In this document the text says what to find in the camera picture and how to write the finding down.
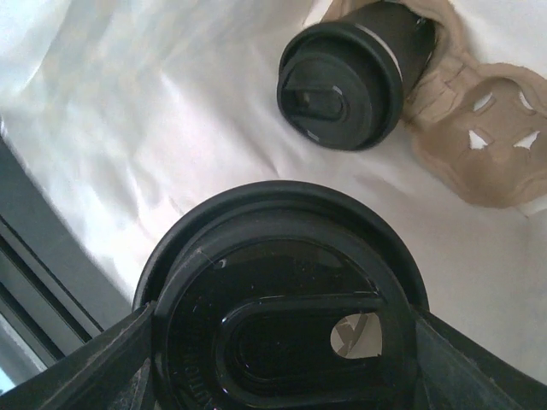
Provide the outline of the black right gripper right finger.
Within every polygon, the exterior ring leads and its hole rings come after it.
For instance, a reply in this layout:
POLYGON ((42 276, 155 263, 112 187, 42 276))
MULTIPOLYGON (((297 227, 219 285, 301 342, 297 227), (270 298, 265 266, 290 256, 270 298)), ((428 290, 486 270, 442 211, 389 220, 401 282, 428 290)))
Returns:
POLYGON ((416 409, 545 409, 546 385, 415 309, 416 409))

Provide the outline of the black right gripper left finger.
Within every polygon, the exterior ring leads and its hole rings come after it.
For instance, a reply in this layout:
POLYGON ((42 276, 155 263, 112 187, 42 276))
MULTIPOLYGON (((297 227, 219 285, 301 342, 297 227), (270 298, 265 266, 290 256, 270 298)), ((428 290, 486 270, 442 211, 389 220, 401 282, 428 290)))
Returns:
POLYGON ((2 409, 153 409, 149 303, 1 396, 2 409))

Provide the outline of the blue checkered paper bag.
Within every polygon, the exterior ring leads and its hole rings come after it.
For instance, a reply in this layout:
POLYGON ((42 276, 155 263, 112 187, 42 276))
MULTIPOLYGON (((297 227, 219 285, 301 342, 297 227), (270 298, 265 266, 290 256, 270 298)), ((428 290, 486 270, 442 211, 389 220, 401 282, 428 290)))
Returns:
POLYGON ((397 128, 361 153, 281 117, 280 54, 325 1, 4 1, 1 135, 126 298, 164 233, 218 192, 296 179, 367 204, 402 237, 432 311, 546 378, 546 202, 471 206, 397 128))

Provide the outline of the black plastic cup lid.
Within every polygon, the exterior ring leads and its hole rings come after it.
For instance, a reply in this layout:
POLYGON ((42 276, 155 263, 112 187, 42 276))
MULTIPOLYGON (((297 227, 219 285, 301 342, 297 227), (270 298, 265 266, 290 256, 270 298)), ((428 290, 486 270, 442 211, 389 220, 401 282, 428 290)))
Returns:
POLYGON ((382 38, 331 21, 309 26, 285 47, 276 97, 285 120, 313 143, 359 151, 395 128, 403 78, 382 38))

